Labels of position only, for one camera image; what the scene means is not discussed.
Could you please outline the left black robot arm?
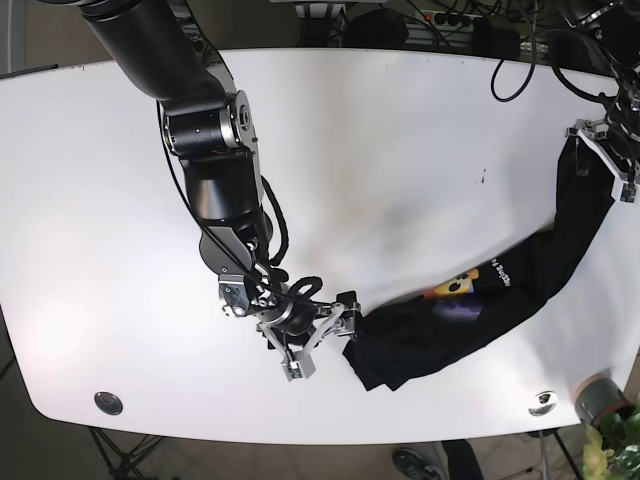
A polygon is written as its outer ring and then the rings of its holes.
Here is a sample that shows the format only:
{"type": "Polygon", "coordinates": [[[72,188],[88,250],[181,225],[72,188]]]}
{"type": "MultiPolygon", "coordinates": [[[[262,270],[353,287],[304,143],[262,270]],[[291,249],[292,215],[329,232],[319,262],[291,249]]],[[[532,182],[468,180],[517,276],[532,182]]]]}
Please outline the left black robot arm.
{"type": "Polygon", "coordinates": [[[566,130],[574,146],[589,149],[613,176],[611,197],[639,202],[639,18],[623,1],[558,1],[566,26],[546,31],[547,61],[556,79],[578,98],[604,109],[599,120],[578,119],[566,130]],[[571,38],[593,66],[617,85],[614,95],[590,94],[562,72],[557,53],[571,38]]]}

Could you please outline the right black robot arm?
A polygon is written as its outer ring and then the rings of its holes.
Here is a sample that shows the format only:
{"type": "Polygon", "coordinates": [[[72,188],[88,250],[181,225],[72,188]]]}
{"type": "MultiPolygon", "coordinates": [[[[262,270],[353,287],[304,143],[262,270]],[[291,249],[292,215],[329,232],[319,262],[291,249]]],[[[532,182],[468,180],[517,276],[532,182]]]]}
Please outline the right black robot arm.
{"type": "Polygon", "coordinates": [[[354,292],[316,300],[317,277],[291,281],[281,263],[286,221],[262,176],[246,94],[184,1],[82,1],[84,20],[129,80],[157,104],[163,150],[201,232],[199,250],[218,278],[225,314],[253,317],[289,380],[315,370],[329,335],[354,336],[354,292]]]}

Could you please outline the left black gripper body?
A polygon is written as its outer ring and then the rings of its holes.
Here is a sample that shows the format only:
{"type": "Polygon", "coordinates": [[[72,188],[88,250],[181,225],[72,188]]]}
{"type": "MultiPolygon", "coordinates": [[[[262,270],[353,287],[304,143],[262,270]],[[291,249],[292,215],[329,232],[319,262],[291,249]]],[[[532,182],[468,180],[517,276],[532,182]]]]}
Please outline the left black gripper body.
{"type": "Polygon", "coordinates": [[[582,158],[580,148],[588,149],[613,176],[611,197],[629,205],[639,204],[639,142],[606,115],[598,120],[578,119],[565,130],[573,144],[578,176],[590,173],[590,162],[582,158]]]}

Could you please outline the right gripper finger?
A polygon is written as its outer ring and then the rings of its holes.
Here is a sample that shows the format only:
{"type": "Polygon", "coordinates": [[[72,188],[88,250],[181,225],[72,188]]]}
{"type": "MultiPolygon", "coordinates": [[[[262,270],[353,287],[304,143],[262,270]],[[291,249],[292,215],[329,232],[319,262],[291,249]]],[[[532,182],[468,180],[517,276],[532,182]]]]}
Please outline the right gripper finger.
{"type": "Polygon", "coordinates": [[[338,322],[338,336],[357,341],[359,338],[358,324],[362,320],[360,306],[350,306],[346,308],[340,316],[338,322]]]}

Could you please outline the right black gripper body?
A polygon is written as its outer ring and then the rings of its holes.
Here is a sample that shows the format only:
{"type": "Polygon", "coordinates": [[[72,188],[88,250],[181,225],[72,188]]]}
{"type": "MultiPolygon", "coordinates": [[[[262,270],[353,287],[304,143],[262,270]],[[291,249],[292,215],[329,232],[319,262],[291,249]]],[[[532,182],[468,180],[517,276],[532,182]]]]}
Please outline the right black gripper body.
{"type": "Polygon", "coordinates": [[[274,320],[259,321],[257,331],[281,355],[281,367],[289,382],[308,379],[316,371],[311,354],[326,337],[339,337],[340,316],[350,306],[360,306],[357,294],[343,292],[328,306],[297,303],[287,306],[274,320]]]}

